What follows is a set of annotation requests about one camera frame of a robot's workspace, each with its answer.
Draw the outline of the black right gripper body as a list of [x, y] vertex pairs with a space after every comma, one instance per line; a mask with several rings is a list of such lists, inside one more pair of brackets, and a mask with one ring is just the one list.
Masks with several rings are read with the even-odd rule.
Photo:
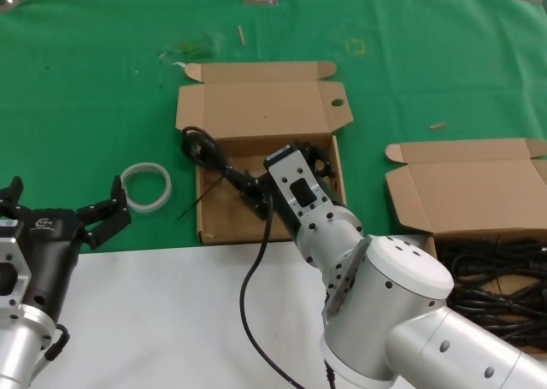
[[[344, 187], [339, 185], [338, 177], [320, 177], [319, 175], [316, 175], [315, 178], [334, 205], [346, 206], [344, 203], [344, 195], [341, 192]], [[268, 180], [268, 189], [272, 194], [274, 212], [283, 222], [291, 238], [295, 239], [301, 226], [300, 221], [293, 213], [291, 207], [282, 196], [280, 189], [272, 178], [269, 178]]]

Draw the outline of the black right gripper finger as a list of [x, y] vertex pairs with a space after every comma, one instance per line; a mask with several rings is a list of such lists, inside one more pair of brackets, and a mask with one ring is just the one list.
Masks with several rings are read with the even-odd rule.
[[337, 177], [336, 169], [323, 146], [309, 141], [297, 141], [296, 148], [303, 154], [305, 162], [315, 175], [321, 178]]
[[238, 170], [230, 171], [230, 183], [237, 189], [240, 199], [261, 220], [271, 218], [273, 207], [269, 200], [270, 177], [268, 173], [255, 177]]

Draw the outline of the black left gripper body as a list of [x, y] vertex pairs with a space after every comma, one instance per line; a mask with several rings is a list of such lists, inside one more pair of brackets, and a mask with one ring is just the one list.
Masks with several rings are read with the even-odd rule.
[[22, 303], [58, 321], [83, 244], [81, 219], [71, 209], [26, 207], [2, 207], [1, 217], [18, 221], [1, 236], [16, 239], [31, 273]]

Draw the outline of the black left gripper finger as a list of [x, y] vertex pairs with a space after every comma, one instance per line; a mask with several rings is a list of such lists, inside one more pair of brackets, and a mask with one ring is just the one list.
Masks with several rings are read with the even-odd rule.
[[77, 210], [82, 222], [81, 238], [92, 250], [105, 244], [132, 223], [121, 177], [116, 175], [109, 199]]
[[11, 183], [1, 189], [1, 212], [14, 213], [19, 207], [19, 200], [23, 192], [24, 185], [20, 176], [15, 176]]

